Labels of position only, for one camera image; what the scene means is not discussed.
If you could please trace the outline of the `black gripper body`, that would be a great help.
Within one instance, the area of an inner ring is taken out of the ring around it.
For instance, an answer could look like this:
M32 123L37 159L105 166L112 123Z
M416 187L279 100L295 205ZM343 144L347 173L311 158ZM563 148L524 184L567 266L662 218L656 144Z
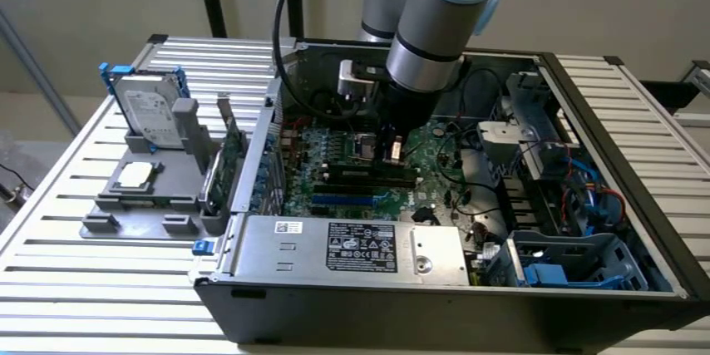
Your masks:
M409 132L429 120L439 102L439 92L411 91L391 83L377 103L380 130L387 138L407 138Z

